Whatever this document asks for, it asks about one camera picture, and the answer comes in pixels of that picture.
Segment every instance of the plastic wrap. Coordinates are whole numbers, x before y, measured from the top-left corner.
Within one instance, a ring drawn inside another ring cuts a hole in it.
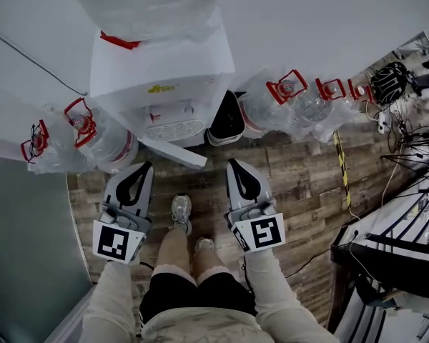
[[[199,37],[217,0],[79,0],[107,35],[125,41]]]
[[[279,104],[267,88],[266,83],[275,78],[264,69],[239,89],[246,91],[239,99],[247,125],[245,136],[258,138],[269,131],[283,131],[292,120],[291,103]]]
[[[74,146],[72,128],[62,119],[57,119],[46,128],[40,121],[32,138],[21,145],[29,171],[43,173],[84,173],[95,169]]]
[[[359,103],[351,98],[334,100],[330,115],[325,120],[317,123],[311,134],[319,142],[329,142],[335,130],[352,121],[359,114],[358,108]]]
[[[245,137],[282,131],[296,140],[312,134],[327,142],[334,130],[359,112],[358,102],[347,96],[340,80],[323,83],[303,78],[296,70],[282,73],[262,70],[239,88],[246,91],[240,97]]]
[[[75,147],[100,170],[116,174],[129,166],[138,151],[138,140],[100,108],[90,109],[83,98],[70,104],[65,116],[74,127]]]

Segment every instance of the yellow and black tape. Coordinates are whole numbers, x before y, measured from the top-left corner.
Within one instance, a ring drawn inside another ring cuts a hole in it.
[[[351,196],[350,196],[350,186],[348,186],[348,175],[346,173],[346,166],[345,166],[345,152],[343,151],[343,148],[342,148],[342,142],[340,141],[340,134],[338,133],[338,130],[334,132],[334,143],[335,143],[335,146],[337,147],[338,162],[340,163],[340,168],[342,169],[343,185],[345,186],[347,207],[350,208]]]

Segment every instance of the white wall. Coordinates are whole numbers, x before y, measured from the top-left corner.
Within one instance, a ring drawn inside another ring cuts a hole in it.
[[[95,26],[77,0],[0,0],[0,32],[79,91],[89,91]],[[53,95],[65,100],[65,88],[51,84]],[[28,85],[47,96],[46,88]]]
[[[236,83],[264,65],[349,78],[429,28],[429,0],[221,0]]]

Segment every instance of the plastic water bottle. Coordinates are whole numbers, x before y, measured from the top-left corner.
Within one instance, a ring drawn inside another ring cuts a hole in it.
[[[261,71],[252,78],[247,92],[240,97],[246,125],[253,131],[282,131],[292,115],[291,103],[278,103],[267,88],[266,83],[272,80],[268,72]]]
[[[321,98],[317,86],[312,82],[308,90],[294,100],[294,116],[286,132],[296,139],[308,135],[317,123],[326,119],[332,111],[332,101]]]
[[[29,171],[43,173],[84,173],[94,170],[73,142],[73,130],[62,119],[48,128],[43,120],[32,127],[30,140],[21,144],[22,154],[29,163]]]
[[[137,138],[104,110],[91,110],[80,98],[66,108],[65,114],[74,127],[76,148],[100,170],[115,174],[134,161]]]
[[[358,88],[361,95],[365,95],[365,90]],[[337,91],[332,89],[331,94],[336,97]],[[327,143],[331,140],[333,132],[344,123],[352,121],[359,113],[359,101],[354,100],[351,96],[329,101],[332,103],[332,111],[325,119],[316,123],[315,128],[311,131],[312,135],[321,142]]]
[[[217,0],[79,0],[107,35],[125,41],[185,36],[206,29]]]

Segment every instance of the wire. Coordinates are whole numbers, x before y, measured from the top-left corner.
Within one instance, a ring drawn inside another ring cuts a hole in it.
[[[240,269],[245,273],[245,282],[246,282],[246,284],[248,286],[248,289],[250,290],[250,294],[252,294],[253,296],[256,296],[255,292],[252,289],[252,286],[251,286],[251,283],[250,283],[250,279],[248,279],[248,274],[246,272],[246,258],[245,258],[245,256],[243,256],[243,265],[242,265],[242,267]]]
[[[380,281],[378,281],[376,278],[374,278],[373,275],[370,274],[370,272],[367,270],[367,268],[364,267],[364,264],[362,264],[358,258],[355,257],[355,255],[351,252],[351,246],[352,243],[350,244],[350,247],[348,248],[348,251],[351,254],[351,257],[353,257],[354,259],[356,259],[356,261],[360,264],[360,266],[367,272],[367,274],[370,276],[371,279],[373,279],[374,281],[376,281],[377,283],[381,283]]]
[[[356,219],[358,219],[359,221],[362,221],[358,215],[353,214],[353,212],[351,211],[351,207],[348,207],[348,210],[350,211],[351,216],[354,216],[354,217],[355,217]]]
[[[345,246],[345,245],[348,245],[348,244],[350,244],[350,243],[352,243],[352,241],[354,240],[354,239],[356,239],[356,236],[357,236],[357,234],[355,234],[355,236],[348,242],[348,243],[346,243],[346,244],[342,244],[342,245],[334,245],[334,247],[337,247],[337,248],[340,248],[340,247],[343,247],[343,246]],[[318,254],[316,254],[316,255],[314,255],[313,257],[311,257],[309,260],[308,260],[308,262],[306,262],[304,265],[302,265],[296,272],[294,272],[294,273],[292,273],[292,274],[290,274],[289,276],[287,276],[287,277],[285,277],[286,279],[288,279],[288,278],[290,278],[290,277],[292,277],[292,276],[294,276],[294,275],[296,275],[297,273],[299,273],[302,269],[304,269],[308,264],[310,264],[312,261],[313,261],[313,259],[314,258],[318,258],[318,257],[320,257],[321,255],[323,255],[324,253],[327,253],[328,251],[330,251],[330,248],[328,248],[328,249],[326,249],[325,251],[323,251],[323,252],[320,252],[320,253],[318,253]]]
[[[399,148],[399,155],[400,155],[400,152],[402,151],[402,145],[403,145],[403,144],[401,144],[401,145],[400,145],[400,148]],[[389,185],[390,185],[390,183],[391,183],[391,180],[393,180],[394,173],[395,173],[395,171],[397,170],[398,166],[399,166],[399,162],[395,163],[395,166],[394,166],[393,172],[391,173],[391,175],[390,175],[390,177],[389,177],[389,180],[388,180],[388,182],[386,183],[386,187],[384,188],[383,193],[381,194],[381,207],[380,207],[380,209],[378,210],[377,216],[376,216],[376,218],[375,218],[375,221],[374,221],[374,222],[373,222],[373,224],[372,224],[372,228],[371,228],[371,229],[373,229],[373,228],[375,227],[375,224],[377,223],[378,219],[380,218],[381,210],[383,209],[383,204],[384,204],[384,201],[385,201],[385,194],[386,194],[386,191],[388,190],[388,187],[389,187]]]
[[[388,150],[391,154],[394,154],[396,152],[396,144],[397,144],[397,135],[395,134],[395,130],[394,130],[394,124],[391,124],[391,127],[389,127],[389,125],[387,123],[385,123],[386,127],[389,129],[388,131]],[[390,138],[391,138],[391,134],[394,134],[394,148],[391,149],[391,142],[390,142]]]
[[[367,118],[368,118],[370,121],[378,122],[378,119],[374,119],[374,118],[372,118],[371,116],[369,116],[368,105],[369,105],[369,101],[367,100],[367,101],[365,101],[365,115],[367,116]]]
[[[145,262],[140,262],[140,264],[142,266],[148,267],[149,269],[151,269],[152,271],[154,271],[154,267],[151,264],[145,263]]]
[[[404,190],[402,190],[402,192],[405,192],[405,191],[407,191],[407,190],[409,190],[410,188],[412,188],[412,187],[414,187],[414,186],[417,186],[417,185],[419,185],[420,183],[423,183],[424,181],[426,180],[426,178],[422,178],[420,181],[418,181],[418,182],[413,182],[411,185],[409,185],[407,188],[405,188]],[[411,194],[405,194],[405,195],[403,195],[403,196],[396,196],[396,197],[394,197],[394,198],[401,198],[401,197],[406,197],[406,196],[411,196]]]
[[[21,56],[23,56],[26,59],[28,59],[31,63],[37,65],[41,70],[43,70],[47,74],[49,74],[52,77],[54,77],[59,83],[61,83],[62,85],[64,85],[66,88],[72,90],[73,92],[75,92],[76,94],[81,95],[81,96],[87,96],[87,95],[89,95],[89,93],[87,93],[87,92],[86,93],[82,93],[80,91],[77,91],[74,87],[68,85],[65,81],[63,81],[62,79],[60,79],[56,74],[54,74],[53,72],[50,72],[46,67],[44,67],[42,64],[40,64],[37,61],[35,61],[28,54],[24,53],[21,49],[17,48],[17,46],[15,46],[8,39],[4,38],[1,34],[0,34],[0,41],[2,41],[3,43],[5,43],[7,46],[11,47],[14,51],[16,51]]]
[[[403,196],[395,196],[394,199],[396,198],[403,198],[403,197],[409,197],[409,196],[416,196],[417,194],[423,194],[423,193],[410,193],[410,194],[404,194]]]
[[[418,128],[416,128],[416,129],[414,129],[413,131],[411,131],[411,133],[410,133],[410,134],[412,134],[413,132],[415,132],[415,131],[417,131],[417,130],[419,130],[419,129],[427,129],[427,128],[429,128],[429,126],[419,126]]]
[[[419,174],[418,173],[418,171],[416,171],[416,170],[414,170],[413,168],[410,168],[409,166],[407,166],[407,165],[404,165],[404,164],[402,164],[402,163],[400,163],[399,161],[396,161],[396,160],[394,160],[394,159],[391,159],[390,157],[388,157],[388,156],[384,156],[385,157],[385,159],[388,159],[389,161],[392,161],[392,162],[394,162],[394,163],[399,163],[399,165],[401,165],[401,166],[403,166],[404,168],[406,168],[406,169],[409,169],[409,170],[411,170],[412,172],[415,172],[416,174]],[[421,174],[421,176],[423,177],[423,178],[425,178],[425,179],[427,179],[427,180],[429,180],[429,177],[427,177],[426,175],[423,175],[423,174]]]

